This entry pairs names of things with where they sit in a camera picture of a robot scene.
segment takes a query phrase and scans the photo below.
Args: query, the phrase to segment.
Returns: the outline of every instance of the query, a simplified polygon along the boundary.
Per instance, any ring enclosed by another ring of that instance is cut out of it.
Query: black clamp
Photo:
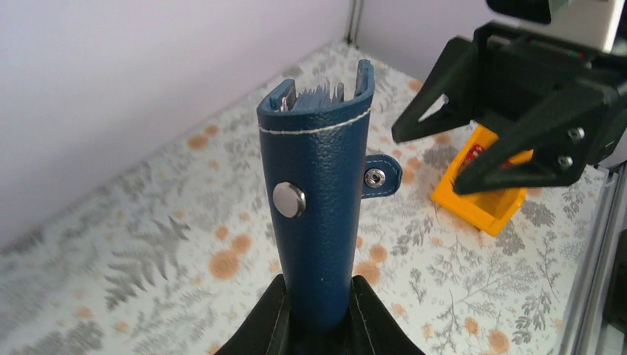
[[[442,95],[443,107],[423,118]],[[627,127],[627,58],[490,22],[451,39],[392,127],[413,141],[475,121],[499,139],[457,177],[465,195],[569,186],[615,149]],[[501,166],[533,149],[531,161]]]

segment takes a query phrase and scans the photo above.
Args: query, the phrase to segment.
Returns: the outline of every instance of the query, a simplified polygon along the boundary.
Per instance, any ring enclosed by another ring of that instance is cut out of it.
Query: screw
[[[572,141],[581,141],[583,139],[583,137],[586,136],[586,131],[583,130],[583,128],[579,127],[579,128],[573,128],[573,129],[569,129],[567,134],[569,135],[569,138]]]
[[[370,169],[366,172],[364,181],[368,187],[376,189],[385,183],[385,173],[381,169]]]
[[[561,157],[557,158],[557,163],[560,164],[560,167],[562,169],[568,169],[569,167],[572,166],[572,158],[571,157],[566,157],[566,156],[561,156]]]

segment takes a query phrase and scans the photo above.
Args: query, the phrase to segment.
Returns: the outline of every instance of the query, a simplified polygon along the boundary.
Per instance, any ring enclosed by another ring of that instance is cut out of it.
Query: leather tab
[[[379,187],[370,187],[365,183],[362,191],[362,199],[372,197],[385,197],[393,195],[401,187],[403,168],[396,159],[385,154],[368,155],[364,175],[370,169],[379,169],[385,174],[385,182]]]

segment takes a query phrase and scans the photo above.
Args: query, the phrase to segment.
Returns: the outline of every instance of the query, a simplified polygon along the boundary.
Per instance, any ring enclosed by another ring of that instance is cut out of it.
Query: black base
[[[312,334],[292,317],[279,275],[217,355],[424,355],[373,289],[353,277],[348,315],[333,334]]]

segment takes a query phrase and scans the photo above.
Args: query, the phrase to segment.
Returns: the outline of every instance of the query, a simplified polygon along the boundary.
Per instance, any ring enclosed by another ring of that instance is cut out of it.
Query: white wall
[[[344,34],[348,1],[0,1],[0,244]]]

